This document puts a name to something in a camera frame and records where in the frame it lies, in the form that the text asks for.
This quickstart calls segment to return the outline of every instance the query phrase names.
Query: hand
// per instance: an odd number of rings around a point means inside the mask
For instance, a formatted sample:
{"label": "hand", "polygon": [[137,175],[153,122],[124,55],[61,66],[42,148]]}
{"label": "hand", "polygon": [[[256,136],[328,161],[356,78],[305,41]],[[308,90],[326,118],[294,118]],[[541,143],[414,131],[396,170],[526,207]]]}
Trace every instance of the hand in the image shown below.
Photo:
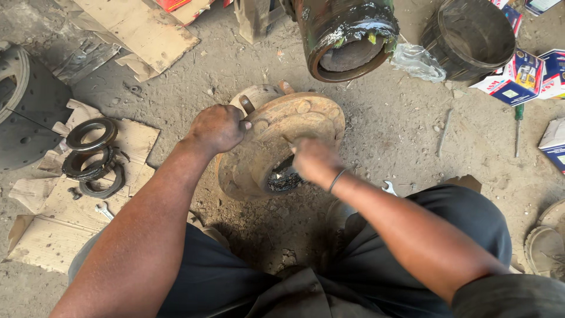
{"label": "hand", "polygon": [[232,150],[243,139],[251,123],[241,121],[243,111],[233,105],[216,104],[202,110],[192,121],[183,140],[197,143],[211,156]]}
{"label": "hand", "polygon": [[327,146],[318,138],[300,138],[292,148],[292,167],[305,180],[328,189],[335,177],[343,170],[343,164],[334,147]]}

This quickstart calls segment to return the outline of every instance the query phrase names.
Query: green screwdriver handle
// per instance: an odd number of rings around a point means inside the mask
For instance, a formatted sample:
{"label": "green screwdriver handle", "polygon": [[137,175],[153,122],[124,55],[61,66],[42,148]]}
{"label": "green screwdriver handle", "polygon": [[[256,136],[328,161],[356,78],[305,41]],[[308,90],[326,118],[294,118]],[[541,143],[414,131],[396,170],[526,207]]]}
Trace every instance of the green screwdriver handle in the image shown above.
{"label": "green screwdriver handle", "polygon": [[515,108],[516,108],[516,117],[514,117],[514,119],[516,119],[517,121],[524,119],[524,104],[520,104]]}

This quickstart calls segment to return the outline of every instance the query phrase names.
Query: wrench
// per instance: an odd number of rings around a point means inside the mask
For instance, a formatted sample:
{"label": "wrench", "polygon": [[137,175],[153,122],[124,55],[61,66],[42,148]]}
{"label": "wrench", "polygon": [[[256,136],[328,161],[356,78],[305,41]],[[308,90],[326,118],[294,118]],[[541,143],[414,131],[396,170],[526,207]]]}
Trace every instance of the wrench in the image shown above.
{"label": "wrench", "polygon": [[96,210],[96,212],[100,212],[102,214],[104,214],[110,221],[112,221],[114,219],[114,215],[112,213],[110,213],[110,211],[108,211],[108,205],[106,204],[106,202],[102,202],[102,207],[99,208],[98,204],[94,206],[94,209]]}
{"label": "wrench", "polygon": [[384,187],[381,187],[383,191],[398,196],[396,192],[394,192],[394,189],[392,188],[392,182],[385,180],[385,183],[388,184],[388,187],[386,189]]}

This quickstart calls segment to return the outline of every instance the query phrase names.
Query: person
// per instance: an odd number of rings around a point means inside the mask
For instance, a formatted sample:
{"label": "person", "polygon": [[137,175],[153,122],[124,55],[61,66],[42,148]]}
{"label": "person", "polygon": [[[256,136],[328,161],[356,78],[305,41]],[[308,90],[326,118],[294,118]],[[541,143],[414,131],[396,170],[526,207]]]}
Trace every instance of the person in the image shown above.
{"label": "person", "polygon": [[[347,172],[318,139],[294,141],[293,166],[340,200],[328,225],[342,248],[320,273],[306,268],[282,280],[251,269],[186,222],[209,162],[251,127],[240,117],[231,105],[197,115],[155,175],[79,252],[50,317],[565,316],[564,283],[509,272],[509,231],[488,199],[453,184],[396,197]],[[352,216],[366,225],[344,243]]]}

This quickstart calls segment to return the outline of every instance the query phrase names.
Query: plastic bag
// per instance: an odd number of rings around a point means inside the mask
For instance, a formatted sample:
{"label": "plastic bag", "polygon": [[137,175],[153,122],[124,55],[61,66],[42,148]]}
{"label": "plastic bag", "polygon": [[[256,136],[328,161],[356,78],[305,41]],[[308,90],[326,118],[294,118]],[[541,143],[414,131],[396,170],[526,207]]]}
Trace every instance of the plastic bag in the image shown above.
{"label": "plastic bag", "polygon": [[390,64],[411,76],[439,83],[445,80],[445,71],[436,58],[420,45],[401,43],[396,46]]}

